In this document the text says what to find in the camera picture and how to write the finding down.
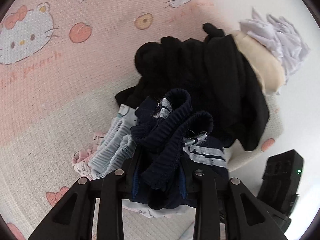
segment beige garment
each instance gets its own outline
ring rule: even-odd
[[[285,84],[284,69],[263,45],[241,31],[231,32],[239,51],[257,75],[263,93],[273,94]]]

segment pile of clothes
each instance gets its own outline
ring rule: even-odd
[[[277,92],[292,73],[281,65],[287,58],[279,61],[269,50],[274,47],[257,41],[253,25],[247,20],[241,25],[246,32],[225,35],[206,23],[203,42],[164,37],[142,45],[134,59],[139,83],[115,96],[120,109],[110,129],[96,132],[89,149],[74,154],[74,169],[103,178],[139,145],[143,159],[133,177],[133,201],[123,200],[123,207],[147,217],[195,207],[186,200],[181,159],[206,164],[228,179],[223,147],[236,139],[246,151],[258,146],[269,119],[264,93]],[[308,51],[303,46],[301,58]]]

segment white surface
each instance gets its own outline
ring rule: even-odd
[[[267,158],[295,149],[304,158],[298,194],[301,195],[292,223],[286,232],[289,240],[299,239],[320,206],[320,29],[301,0],[212,0],[224,16],[221,21],[239,29],[238,21],[251,16],[254,6],[262,15],[282,15],[291,21],[311,48],[303,67],[283,87],[278,97],[284,133],[273,147],[252,162],[231,173],[253,192],[262,183]]]

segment pink garment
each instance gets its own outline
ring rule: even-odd
[[[94,132],[92,142],[89,144],[88,149],[80,150],[72,156],[71,164],[76,172],[82,177],[87,177],[92,180],[91,167],[88,165],[89,160],[95,155],[99,145],[101,144],[105,133],[101,131]]]

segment light blue garment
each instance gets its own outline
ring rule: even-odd
[[[135,149],[136,143],[132,139],[131,134],[125,135],[120,143],[118,150],[111,158],[107,169],[102,173],[99,173],[95,169],[92,169],[92,177],[94,179],[104,178],[110,172],[115,171],[116,169],[120,169],[124,160],[132,158]]]
[[[130,135],[131,134],[130,128],[137,124],[137,117],[135,116],[134,112],[135,110],[133,108],[125,105],[121,105],[119,109],[119,113],[117,117],[113,119],[111,123],[111,127],[108,133],[105,135],[102,145],[99,146],[98,150],[96,151],[96,154],[89,161],[89,166],[92,168],[93,177],[97,177],[95,176],[95,174],[105,174],[105,175],[108,174],[106,173],[107,168],[109,167],[110,162],[114,157],[115,153],[117,152],[117,150],[119,150],[120,147],[121,149],[126,148],[125,146],[129,143],[129,137],[125,137],[125,136]],[[133,149],[132,141],[133,140],[131,139],[129,150]],[[121,154],[119,153],[118,157],[114,158],[112,162],[114,166],[117,166],[119,164],[121,160],[120,156]]]

